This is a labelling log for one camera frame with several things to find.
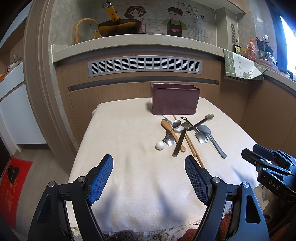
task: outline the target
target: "wooden floor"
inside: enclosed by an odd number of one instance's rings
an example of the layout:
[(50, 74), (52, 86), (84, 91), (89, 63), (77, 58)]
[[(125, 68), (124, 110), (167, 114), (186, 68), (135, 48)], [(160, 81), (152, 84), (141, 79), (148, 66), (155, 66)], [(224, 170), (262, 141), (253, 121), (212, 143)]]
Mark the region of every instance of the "wooden floor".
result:
[(58, 184), (68, 183), (69, 174), (59, 165), (47, 145), (26, 145), (16, 158), (33, 162), (20, 194), (16, 215), (16, 231), (28, 236), (46, 185), (53, 180)]

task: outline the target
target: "table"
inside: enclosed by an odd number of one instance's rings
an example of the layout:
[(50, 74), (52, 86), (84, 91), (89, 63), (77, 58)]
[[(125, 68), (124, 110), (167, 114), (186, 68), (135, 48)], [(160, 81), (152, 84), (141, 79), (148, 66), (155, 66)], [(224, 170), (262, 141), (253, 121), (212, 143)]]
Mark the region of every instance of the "table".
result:
[[(156, 150), (156, 142), (164, 138), (166, 131), (160, 125), (163, 117), (151, 111), (151, 98), (100, 104), (79, 148), (69, 182), (86, 175), (105, 154), (114, 160), (101, 198), (92, 205), (98, 225), (105, 233), (132, 229), (142, 234), (156, 231), (166, 235), (173, 228), (172, 235), (182, 236), (199, 223), (206, 209), (185, 172), (184, 160), (192, 154), (189, 146), (184, 140), (187, 151), (179, 152), (177, 157), (172, 156), (176, 144)], [(227, 158), (221, 158), (211, 142), (200, 144), (194, 131), (188, 132), (205, 168), (226, 183), (239, 185), (247, 181), (255, 188), (258, 185), (255, 167), (241, 158), (241, 151), (252, 149), (255, 142), (204, 98), (199, 98), (196, 113), (187, 118), (197, 123), (208, 113), (215, 116), (205, 124)], [(71, 226), (77, 227), (71, 206), (67, 204), (67, 208)]]

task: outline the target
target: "metal screw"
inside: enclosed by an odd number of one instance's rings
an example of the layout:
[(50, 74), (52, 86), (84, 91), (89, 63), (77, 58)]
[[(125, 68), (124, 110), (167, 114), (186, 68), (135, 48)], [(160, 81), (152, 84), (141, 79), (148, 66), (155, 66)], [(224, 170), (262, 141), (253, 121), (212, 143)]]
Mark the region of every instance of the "metal screw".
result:
[(221, 181), (220, 178), (218, 178), (218, 177), (213, 177), (212, 180), (215, 183), (219, 183)]
[(247, 183), (247, 182), (243, 182), (242, 185), (243, 185), (245, 188), (248, 188), (248, 187), (250, 186), (250, 184)]
[(55, 182), (54, 181), (51, 181), (51, 182), (49, 182), (48, 183), (48, 186), (51, 188), (51, 187), (53, 187), (55, 185)]
[(84, 176), (78, 177), (77, 181), (79, 181), (80, 183), (82, 183), (82, 182), (85, 181), (85, 177)]

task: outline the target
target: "towel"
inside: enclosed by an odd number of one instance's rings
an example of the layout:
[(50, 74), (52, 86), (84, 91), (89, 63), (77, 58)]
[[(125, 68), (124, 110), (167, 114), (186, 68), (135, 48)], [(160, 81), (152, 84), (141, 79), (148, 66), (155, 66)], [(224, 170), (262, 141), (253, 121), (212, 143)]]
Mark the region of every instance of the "towel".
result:
[(241, 79), (253, 79), (264, 73), (266, 68), (239, 54), (224, 49), (225, 75)]

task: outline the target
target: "red doormat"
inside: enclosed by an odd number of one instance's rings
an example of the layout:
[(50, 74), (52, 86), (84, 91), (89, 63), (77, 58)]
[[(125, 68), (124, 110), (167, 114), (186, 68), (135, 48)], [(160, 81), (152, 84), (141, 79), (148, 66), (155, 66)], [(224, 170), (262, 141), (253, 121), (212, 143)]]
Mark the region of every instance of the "red doormat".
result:
[(11, 228), (15, 228), (17, 204), (32, 163), (11, 158), (0, 183), (0, 213)]

